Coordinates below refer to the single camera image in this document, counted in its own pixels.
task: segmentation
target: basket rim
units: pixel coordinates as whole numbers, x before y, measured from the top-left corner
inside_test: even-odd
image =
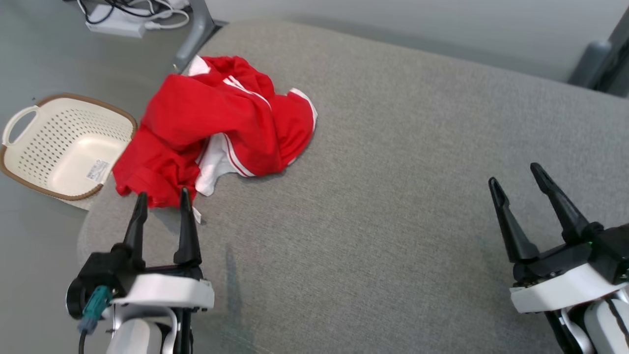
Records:
[[[41,107],[43,105],[45,105],[46,103],[53,101],[53,100],[57,100],[59,98],[70,98],[72,100],[77,100],[77,101],[83,101],[83,102],[87,102],[87,103],[91,103],[93,105],[97,105],[97,106],[101,106],[103,108],[106,108],[108,110],[114,111],[118,114],[120,114],[121,116],[127,118],[129,120],[129,122],[131,122],[132,125],[132,131],[131,131],[131,138],[133,138],[133,136],[135,135],[135,132],[138,130],[138,124],[135,121],[135,119],[133,118],[133,116],[131,116],[129,113],[121,110],[118,107],[112,106],[109,103],[105,103],[103,101],[99,101],[95,98],[91,98],[91,97],[87,97],[87,96],[81,96],[79,94],[75,94],[75,93],[61,93],[61,94],[53,94],[50,96],[47,96],[43,99],[41,99],[39,102],[35,103],[35,105],[37,107]],[[29,181],[24,180],[22,177],[17,176],[16,174],[14,174],[13,172],[11,172],[6,165],[4,164],[4,155],[6,153],[6,151],[8,150],[8,148],[6,147],[6,145],[2,145],[2,148],[0,148],[0,171],[2,171],[5,175],[9,176],[12,180],[17,181],[18,183],[32,189],[35,191],[38,191],[42,194],[46,194],[50,197],[55,197],[55,198],[59,198],[59,199],[63,199],[63,200],[69,200],[69,201],[76,201],[76,200],[82,200],[88,197],[93,196],[94,194],[98,193],[98,191],[101,190],[101,188],[103,187],[103,184],[100,183],[98,184],[98,186],[92,188],[91,190],[81,194],[81,195],[65,195],[62,193],[57,193],[56,191],[52,191],[52,190],[48,190],[44,187],[38,186],[36,184],[30,183]]]

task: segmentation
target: basket handle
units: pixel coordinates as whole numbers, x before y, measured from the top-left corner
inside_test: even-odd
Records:
[[[22,133],[20,133],[19,136],[15,138],[13,142],[9,142],[9,135],[11,135],[11,131],[13,130],[13,127],[15,127],[15,125],[18,123],[20,119],[22,119],[24,116],[26,116],[27,114],[31,112],[35,112],[35,116],[31,120],[31,122],[26,126],[26,128],[24,128]],[[15,113],[15,115],[11,117],[11,119],[9,119],[9,122],[6,124],[6,127],[4,127],[4,132],[2,133],[2,144],[6,147],[9,147],[15,144],[19,140],[19,138],[21,138],[22,135],[24,135],[24,133],[28,130],[28,128],[30,128],[30,126],[33,125],[33,123],[37,119],[37,116],[39,116],[38,106],[26,107],[23,110],[19,111],[18,113]]]

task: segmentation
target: label inside basket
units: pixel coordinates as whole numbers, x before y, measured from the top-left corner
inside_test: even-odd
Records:
[[[97,159],[96,163],[92,166],[91,169],[89,169],[89,172],[87,173],[87,176],[86,176],[87,179],[92,180],[94,182],[100,182],[101,175],[103,174],[103,172],[105,172],[107,167],[109,167],[109,162],[103,161],[101,159]]]

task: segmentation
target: basket hole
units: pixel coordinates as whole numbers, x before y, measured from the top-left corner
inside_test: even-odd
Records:
[[[30,122],[33,121],[33,118],[35,118],[35,115],[36,115],[35,112],[28,112],[26,115],[22,116],[18,120],[18,122],[15,124],[15,126],[11,130],[11,133],[9,133],[9,143],[13,143],[18,139],[18,137],[22,134],[22,132],[24,132],[24,129],[26,128],[26,126],[30,124]]]

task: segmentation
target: clothing tag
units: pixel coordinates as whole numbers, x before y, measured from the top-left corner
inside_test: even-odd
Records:
[[[194,216],[194,220],[197,222],[197,224],[201,225],[201,213],[199,213],[199,211],[196,210],[195,207],[192,207],[192,216]]]
[[[97,159],[96,163],[92,166],[91,169],[89,169],[86,178],[94,182],[100,182],[101,175],[103,174],[105,169],[107,169],[107,167],[109,167],[109,162]]]

